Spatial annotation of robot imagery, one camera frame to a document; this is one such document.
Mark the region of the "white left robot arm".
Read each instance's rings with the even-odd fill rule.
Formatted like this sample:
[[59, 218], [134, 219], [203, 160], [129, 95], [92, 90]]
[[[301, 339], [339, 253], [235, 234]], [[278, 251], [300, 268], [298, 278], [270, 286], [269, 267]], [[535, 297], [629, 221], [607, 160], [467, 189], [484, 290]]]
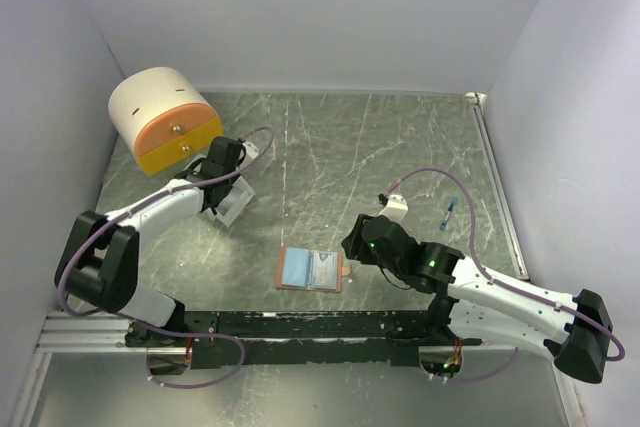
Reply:
[[185, 306], [139, 280], [141, 247], [169, 227], [197, 214], [227, 212], [241, 194], [235, 171], [256, 157], [240, 139], [217, 137], [162, 189], [107, 214], [85, 211], [71, 229], [54, 275], [60, 293], [150, 326], [162, 345], [187, 332]]

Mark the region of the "pink blue card holder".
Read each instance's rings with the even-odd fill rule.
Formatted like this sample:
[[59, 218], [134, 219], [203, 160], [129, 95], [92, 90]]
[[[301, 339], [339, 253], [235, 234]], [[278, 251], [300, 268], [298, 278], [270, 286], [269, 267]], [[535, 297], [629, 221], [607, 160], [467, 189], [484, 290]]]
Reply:
[[282, 246], [275, 285], [281, 290], [340, 293], [350, 275], [339, 252]]

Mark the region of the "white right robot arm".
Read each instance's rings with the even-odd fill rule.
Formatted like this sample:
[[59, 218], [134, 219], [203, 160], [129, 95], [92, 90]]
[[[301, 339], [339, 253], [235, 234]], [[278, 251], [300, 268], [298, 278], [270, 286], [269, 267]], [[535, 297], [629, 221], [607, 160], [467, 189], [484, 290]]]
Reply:
[[431, 295], [427, 343], [511, 346], [552, 361], [575, 380], [602, 382], [613, 325], [599, 294], [545, 290], [477, 266], [453, 247], [415, 240], [385, 216], [359, 215], [341, 246], [347, 259]]

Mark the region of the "white crest credit card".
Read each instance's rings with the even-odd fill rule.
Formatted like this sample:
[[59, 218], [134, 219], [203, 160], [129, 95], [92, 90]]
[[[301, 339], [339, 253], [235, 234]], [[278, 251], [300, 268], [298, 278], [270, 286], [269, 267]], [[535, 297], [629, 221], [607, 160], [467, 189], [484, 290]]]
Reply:
[[320, 290], [336, 290], [340, 277], [340, 256], [337, 252], [313, 251], [310, 286]]

